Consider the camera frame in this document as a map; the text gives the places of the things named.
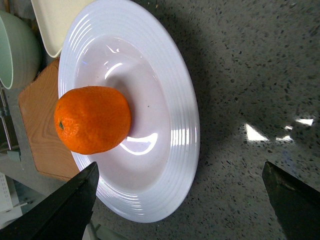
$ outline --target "speckled countertop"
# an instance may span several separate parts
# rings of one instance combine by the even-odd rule
[[[190,72],[200,115],[199,164],[186,199],[164,220],[131,222],[99,200],[93,220],[137,240],[286,239],[262,169],[270,161],[320,191],[320,2],[135,2],[168,30]],[[7,95],[22,162],[3,160],[0,172],[48,195],[62,182],[38,175],[32,165],[19,91]]]

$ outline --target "wooden cutting board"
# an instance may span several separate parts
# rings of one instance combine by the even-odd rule
[[[18,103],[37,171],[68,181],[79,173],[79,169],[54,125],[58,68],[59,59],[55,59],[19,94]]]

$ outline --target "light green bowl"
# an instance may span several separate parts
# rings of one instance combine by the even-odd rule
[[[6,89],[27,85],[41,62],[39,43],[30,27],[0,10],[0,80]]]

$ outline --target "orange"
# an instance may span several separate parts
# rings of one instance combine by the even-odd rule
[[[106,86],[66,92],[54,110],[56,132],[73,152],[89,155],[108,151],[128,135],[131,113],[125,97]]]

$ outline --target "white plate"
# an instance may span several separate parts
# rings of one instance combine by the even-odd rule
[[[173,213],[195,177],[200,128],[187,67],[164,27],[129,0],[95,1],[67,33],[58,79],[59,97],[74,88],[109,86],[128,100],[127,139],[107,152],[72,153],[80,170],[97,162],[99,199],[140,223]]]

